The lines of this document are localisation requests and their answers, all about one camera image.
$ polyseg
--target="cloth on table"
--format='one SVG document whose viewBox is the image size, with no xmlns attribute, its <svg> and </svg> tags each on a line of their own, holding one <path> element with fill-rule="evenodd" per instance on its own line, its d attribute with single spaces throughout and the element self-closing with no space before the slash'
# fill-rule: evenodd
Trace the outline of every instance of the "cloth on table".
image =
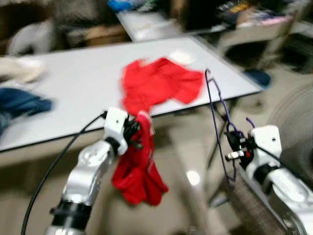
<svg viewBox="0 0 313 235">
<path fill-rule="evenodd" d="M 22 115 L 51 110 L 52 102 L 15 88 L 0 88 L 0 135 L 10 122 Z"/>
<path fill-rule="evenodd" d="M 141 140 L 143 148 L 129 146 L 127 152 L 120 158 L 112 183 L 121 190 L 130 204 L 146 201 L 156 206 L 168 188 L 163 183 L 152 158 L 154 153 L 152 120 L 146 112 L 140 111 L 136 121 L 140 123 L 140 130 L 133 137 L 133 141 Z"/>
<path fill-rule="evenodd" d="M 44 71 L 44 64 L 38 60 L 24 57 L 0 58 L 0 83 L 11 79 L 22 83 L 34 82 L 40 79 Z"/>
<path fill-rule="evenodd" d="M 137 60 L 125 68 L 123 106 L 136 116 L 140 110 L 149 112 L 152 105 L 171 98 L 188 104 L 198 97 L 202 84 L 202 72 L 188 70 L 166 58 L 147 65 Z"/>
</svg>

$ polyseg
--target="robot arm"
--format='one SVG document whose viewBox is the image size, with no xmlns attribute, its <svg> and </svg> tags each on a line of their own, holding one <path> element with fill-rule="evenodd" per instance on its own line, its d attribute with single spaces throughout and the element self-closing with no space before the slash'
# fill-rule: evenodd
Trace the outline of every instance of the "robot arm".
<svg viewBox="0 0 313 235">
<path fill-rule="evenodd" d="M 226 135 L 234 151 L 226 160 L 240 159 L 243 179 L 282 226 L 291 234 L 313 235 L 313 192 L 278 161 L 282 152 L 278 128 L 253 128 L 247 139 L 234 132 Z"/>
<path fill-rule="evenodd" d="M 126 112 L 109 108 L 102 140 L 83 149 L 71 171 L 59 205 L 51 209 L 54 215 L 46 235 L 85 235 L 92 206 L 98 195 L 101 178 L 117 155 L 127 151 L 131 137 L 139 124 L 129 121 Z"/>
</svg>

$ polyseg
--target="tile floor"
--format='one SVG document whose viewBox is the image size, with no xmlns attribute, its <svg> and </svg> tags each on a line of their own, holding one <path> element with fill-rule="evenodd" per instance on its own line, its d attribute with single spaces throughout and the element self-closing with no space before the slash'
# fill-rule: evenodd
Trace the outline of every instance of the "tile floor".
<svg viewBox="0 0 313 235">
<path fill-rule="evenodd" d="M 273 78 L 272 87 L 262 94 L 242 98 L 233 112 L 233 122 L 244 131 L 250 128 L 249 124 L 245 121 L 246 116 L 253 119 L 257 125 L 266 124 L 275 106 L 281 102 L 286 94 L 302 84 L 308 84 L 313 81 L 312 74 L 301 75 L 290 72 L 281 65 L 277 65 L 275 68 L 268 70 L 268 73 L 272 75 Z M 257 107 L 254 104 L 256 104 L 256 101 L 259 99 L 262 100 L 263 105 Z M 173 159 L 180 159 L 186 171 L 194 170 L 198 172 L 201 181 L 200 184 L 195 187 L 195 192 L 199 197 L 197 204 L 200 207 L 200 211 L 204 210 L 204 213 L 207 215 L 207 227 L 209 229 L 207 234 L 245 234 L 241 229 L 239 219 L 229 204 L 224 204 L 217 209 L 208 209 L 205 206 L 205 202 L 212 192 L 214 192 L 223 176 L 219 156 L 216 156 L 211 169 L 206 172 L 207 156 L 215 139 L 212 123 L 212 116 L 207 107 L 201 107 L 181 115 L 168 115 L 155 118 L 156 163 L 163 170 L 167 169 L 167 171 L 170 171 L 169 168 L 171 168 L 172 165 L 179 165 L 179 163 L 176 163 Z M 99 132 L 89 137 L 83 137 L 85 139 L 81 141 L 80 144 L 86 145 L 88 142 L 92 142 L 100 136 L 101 133 Z M 0 169 L 0 234 L 19 234 L 23 213 L 30 198 L 30 192 L 32 192 L 39 176 L 43 174 L 52 160 L 52 158 L 39 158 L 46 150 L 57 152 L 56 149 L 60 148 L 63 144 L 63 142 L 55 142 L 50 145 L 43 144 L 27 149 L 24 152 L 13 152 L 11 156 L 5 156 L 8 161 L 6 162 L 6 166 Z M 222 145 L 223 150 L 227 152 L 229 148 L 225 138 L 222 139 Z M 18 159 L 25 154 L 31 154 L 34 156 L 34 159 L 38 158 L 38 160 L 36 160 L 37 163 L 15 164 L 13 158 L 16 157 Z M 73 151 L 68 156 L 69 157 L 64 159 L 54 171 L 51 180 L 49 180 L 42 194 L 39 196 L 38 202 L 34 207 L 32 218 L 30 219 L 28 234 L 42 234 L 43 229 L 51 221 L 51 217 L 47 212 L 51 207 L 57 204 L 67 173 L 75 163 L 77 152 Z M 171 176 L 169 175 L 165 173 L 164 178 L 170 180 Z M 173 182 L 169 184 L 172 185 L 172 187 L 177 186 Z M 171 194 L 171 196 L 173 200 L 177 198 L 177 194 L 175 193 Z M 112 224 L 117 229 L 120 229 L 119 231 L 122 231 L 122 227 L 119 226 L 119 218 L 125 220 L 132 214 L 130 213 L 128 216 L 127 210 L 124 210 L 123 206 L 118 202 L 117 206 L 117 211 L 121 211 L 121 216 L 119 217 L 118 214 L 114 213 L 112 217 L 115 218 L 116 221 Z M 175 228 L 176 230 L 172 232 L 176 232 L 174 234 L 180 234 L 178 230 L 179 223 L 175 224 L 177 223 L 177 219 L 174 219 L 176 214 L 172 213 L 168 217 L 162 216 L 162 213 L 164 212 L 159 211 L 157 213 L 158 216 L 155 217 L 153 227 L 156 230 L 160 230 L 162 227 L 160 231 L 165 231 L 165 227 Z M 136 216 L 138 219 L 145 219 L 142 218 L 140 213 L 137 213 Z M 163 220 L 168 218 L 167 223 L 157 223 L 160 218 Z M 187 220 L 188 218 L 182 217 L 180 223 L 184 223 L 184 226 L 186 226 Z M 137 224 L 137 226 L 144 227 L 144 224 Z M 128 231 L 127 234 L 144 234 L 144 231 L 145 234 L 148 233 L 148 230 L 131 230 L 131 232 Z M 90 234 L 98 235 L 102 233 L 93 231 Z"/>
</svg>

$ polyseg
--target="floor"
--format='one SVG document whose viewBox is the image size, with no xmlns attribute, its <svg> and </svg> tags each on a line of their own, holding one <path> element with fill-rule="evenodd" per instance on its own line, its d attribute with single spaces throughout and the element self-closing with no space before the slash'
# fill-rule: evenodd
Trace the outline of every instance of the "floor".
<svg viewBox="0 0 313 235">
<path fill-rule="evenodd" d="M 261 126 L 267 123 L 270 114 L 275 110 L 278 105 L 290 91 L 302 84 L 308 84 L 313 81 L 312 74 L 301 75 L 285 69 L 282 65 L 276 65 L 274 68 L 267 71 L 272 76 L 272 87 L 262 94 L 256 94 L 249 97 L 244 97 L 240 100 L 235 108 L 232 121 L 236 126 L 243 131 L 248 131 L 250 125 L 245 121 L 249 116 L 256 125 Z M 262 105 L 256 105 L 257 101 L 261 100 Z M 173 188 L 169 196 L 164 197 L 160 208 L 150 219 L 152 224 L 147 226 L 145 223 L 139 223 L 140 220 L 145 220 L 147 213 L 150 209 L 145 205 L 139 208 L 125 207 L 118 197 L 113 197 L 113 203 L 116 205 L 112 213 L 109 213 L 111 231 L 118 231 L 117 234 L 166 234 L 165 228 L 169 227 L 170 234 L 185 234 L 179 231 L 179 226 L 192 226 L 187 221 L 193 221 L 192 218 L 184 217 L 181 215 L 183 205 L 188 205 L 197 212 L 206 214 L 207 221 L 207 234 L 209 235 L 234 235 L 246 234 L 241 226 L 241 222 L 229 204 L 224 204 L 217 209 L 208 209 L 206 201 L 218 186 L 219 181 L 223 177 L 222 164 L 219 156 L 216 156 L 210 170 L 206 171 L 207 156 L 211 150 L 211 146 L 215 139 L 215 133 L 212 124 L 212 115 L 207 107 L 201 107 L 193 111 L 188 111 L 183 114 L 168 115 L 154 119 L 154 126 L 156 130 L 156 153 L 155 160 L 160 172 L 167 181 L 170 188 Z M 94 133 L 88 141 L 92 142 L 101 136 L 102 133 Z M 22 221 L 23 213 L 26 209 L 31 192 L 33 191 L 36 182 L 43 174 L 51 160 L 51 158 L 41 160 L 39 156 L 46 150 L 54 151 L 62 146 L 64 143 L 56 142 L 50 145 L 40 145 L 32 148 L 23 153 L 14 153 L 17 159 L 20 157 L 18 154 L 32 154 L 36 160 L 34 163 L 15 164 L 13 156 L 8 158 L 11 160 L 10 164 L 0 169 L 0 234 L 19 234 L 20 224 Z M 222 139 L 222 147 L 224 153 L 229 151 L 226 139 Z M 75 157 L 77 152 L 72 151 L 67 159 L 65 159 L 58 168 L 53 172 L 51 180 L 48 181 L 44 187 L 42 194 L 38 198 L 38 202 L 34 207 L 32 218 L 29 221 L 28 234 L 42 234 L 43 229 L 51 221 L 48 211 L 51 207 L 55 206 L 59 201 L 62 186 L 66 180 L 69 169 L 75 164 Z M 178 173 L 174 173 L 172 169 L 179 166 Z M 185 201 L 185 196 L 180 193 L 184 192 L 184 188 L 188 187 L 184 183 L 177 183 L 172 181 L 176 176 L 181 176 L 182 172 L 193 170 L 200 175 L 200 183 L 194 186 L 194 193 L 199 199 L 196 201 L 195 206 L 191 206 L 191 202 Z M 112 188 L 105 188 L 107 193 Z M 177 203 L 177 207 L 173 206 L 173 201 Z M 172 212 L 171 208 L 181 208 L 176 212 Z M 170 210 L 172 213 L 166 214 L 165 211 Z M 104 226 L 105 222 L 98 220 L 93 222 L 94 225 L 100 224 Z M 129 226 L 133 228 L 140 228 L 140 230 L 129 229 L 123 221 L 127 221 Z M 101 234 L 89 228 L 92 232 L 88 234 Z"/>
</svg>

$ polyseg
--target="table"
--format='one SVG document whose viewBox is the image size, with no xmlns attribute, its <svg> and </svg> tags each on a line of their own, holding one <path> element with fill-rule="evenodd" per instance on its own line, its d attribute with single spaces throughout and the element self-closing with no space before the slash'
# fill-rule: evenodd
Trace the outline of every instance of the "table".
<svg viewBox="0 0 313 235">
<path fill-rule="evenodd" d="M 159 12 L 119 12 L 116 14 L 133 42 L 178 36 L 181 30 Z"/>
<path fill-rule="evenodd" d="M 211 70 L 225 99 L 262 91 L 207 45 L 191 36 L 31 56 L 44 61 L 47 66 L 45 77 L 32 92 L 53 99 L 54 108 L 12 124 L 1 137 L 0 152 L 72 136 L 102 110 L 121 107 L 120 78 L 127 64 L 142 58 L 154 61 L 177 49 L 194 58 L 190 68 Z M 213 86 L 212 99 L 213 102 L 219 100 Z M 207 103 L 209 98 L 203 86 L 199 97 L 192 103 L 185 105 L 169 100 L 155 106 L 151 114 L 164 115 Z M 99 120 L 88 131 L 98 130 L 102 125 L 103 121 Z"/>
</svg>

